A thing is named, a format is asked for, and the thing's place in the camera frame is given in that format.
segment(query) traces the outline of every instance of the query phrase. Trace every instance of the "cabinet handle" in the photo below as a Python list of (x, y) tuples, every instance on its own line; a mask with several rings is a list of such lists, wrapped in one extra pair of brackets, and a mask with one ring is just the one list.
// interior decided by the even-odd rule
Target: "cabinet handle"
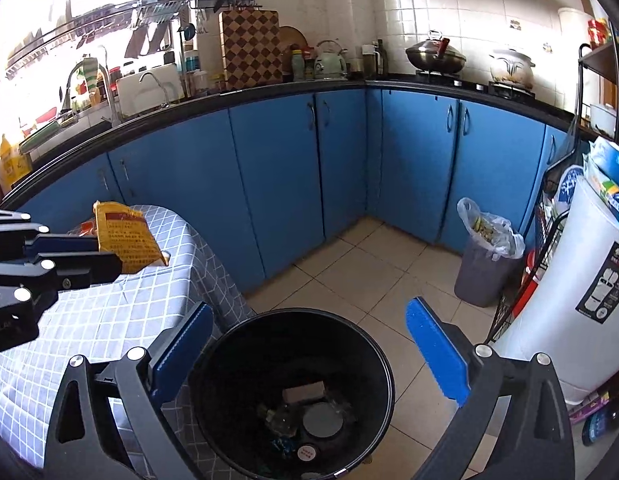
[(548, 166), (551, 163), (551, 160), (554, 158), (555, 152), (556, 152), (556, 140), (554, 139), (554, 136), (552, 135), (551, 136), (551, 149), (549, 150), (549, 157), (547, 158)]
[[(123, 174), (125, 175), (125, 180), (127, 180), (129, 184), (130, 176), (127, 174), (127, 167), (125, 166), (125, 161), (123, 159), (121, 159), (121, 166), (123, 167)], [(132, 189), (132, 186), (129, 186), (129, 188), (130, 188), (130, 196), (134, 196), (134, 190)]]
[(451, 105), (447, 110), (447, 133), (451, 133), (451, 124), (454, 121), (454, 110), (451, 109)]
[(463, 135), (466, 136), (469, 133), (469, 110), (465, 108), (465, 117), (463, 119)]
[(329, 121), (332, 118), (332, 110), (329, 109), (329, 105), (325, 100), (323, 100), (323, 104), (325, 105), (325, 108), (327, 108), (327, 115), (325, 116), (325, 126), (327, 127), (329, 126)]
[(309, 129), (314, 129), (316, 124), (316, 110), (314, 109), (314, 105), (312, 103), (308, 103), (308, 108), (311, 110), (311, 121), (309, 122)]
[(103, 170), (98, 170), (98, 174), (101, 177), (101, 180), (103, 181), (103, 186), (105, 186), (106, 190), (109, 192), (109, 186), (107, 186), (106, 174), (103, 172)]

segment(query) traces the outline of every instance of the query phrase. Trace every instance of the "checkered tablecloth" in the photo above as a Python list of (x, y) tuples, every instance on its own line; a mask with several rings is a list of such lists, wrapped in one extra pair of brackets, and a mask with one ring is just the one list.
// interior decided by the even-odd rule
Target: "checkered tablecloth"
[[(48, 422), (68, 359), (119, 359), (129, 348), (147, 348), (201, 301), (214, 310), (213, 338), (254, 316), (212, 249), (181, 217), (157, 206), (143, 212), (170, 266), (148, 267), (115, 282), (59, 293), (46, 311), (38, 339), (0, 354), (0, 436), (26, 462), (43, 466)], [(123, 443), (137, 472), (151, 476), (120, 400), (110, 399)], [(210, 480), (237, 480), (200, 435), (185, 384), (163, 406), (174, 433)]]

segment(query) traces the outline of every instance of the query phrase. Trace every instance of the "black trash can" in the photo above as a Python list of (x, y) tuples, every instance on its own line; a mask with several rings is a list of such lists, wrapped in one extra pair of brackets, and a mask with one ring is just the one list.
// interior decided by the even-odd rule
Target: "black trash can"
[[(353, 414), (331, 438), (302, 428), (294, 447), (315, 458), (285, 456), (257, 415), (280, 406), (283, 390), (323, 381)], [(190, 376), (192, 404), (211, 448), (253, 479), (329, 479), (358, 466), (382, 440), (394, 409), (387, 357), (362, 329), (334, 314), (308, 308), (275, 310), (224, 334), (200, 357)]]
[(481, 247), (469, 237), (461, 269), (454, 284), (454, 294), (466, 303), (486, 308), (498, 300), (507, 278), (517, 266), (522, 265), (522, 257), (493, 260), (493, 253)]

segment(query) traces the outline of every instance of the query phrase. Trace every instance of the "plastic bag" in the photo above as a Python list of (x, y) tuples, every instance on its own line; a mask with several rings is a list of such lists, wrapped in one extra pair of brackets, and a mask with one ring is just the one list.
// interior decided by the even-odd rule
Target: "plastic bag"
[(525, 240), (514, 233), (509, 220), (481, 212), (478, 204), (470, 198), (461, 198), (457, 210), (469, 235), (490, 252), (495, 262), (501, 257), (516, 260), (525, 253)]

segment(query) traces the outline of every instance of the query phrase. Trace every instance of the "trash bin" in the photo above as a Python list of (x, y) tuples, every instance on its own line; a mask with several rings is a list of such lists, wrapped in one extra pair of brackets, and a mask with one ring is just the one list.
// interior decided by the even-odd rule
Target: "trash bin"
[(471, 199), (461, 199), (457, 209), (469, 239), (454, 294), (475, 306), (492, 306), (510, 273), (520, 264), (525, 241), (513, 231), (509, 220), (482, 213)]
[[(305, 414), (298, 432), (278, 438), (260, 406), (276, 409), (284, 404), (283, 390), (318, 381), (349, 407), (349, 416), (335, 429), (324, 418), (310, 427), (306, 418), (322, 416), (326, 402), (296, 406)], [(351, 471), (382, 440), (395, 400), (389, 362), (373, 339), (346, 319), (307, 308), (275, 310), (229, 330), (200, 357), (190, 390), (210, 447), (259, 480), (328, 479)], [(325, 430), (330, 436), (321, 434)]]

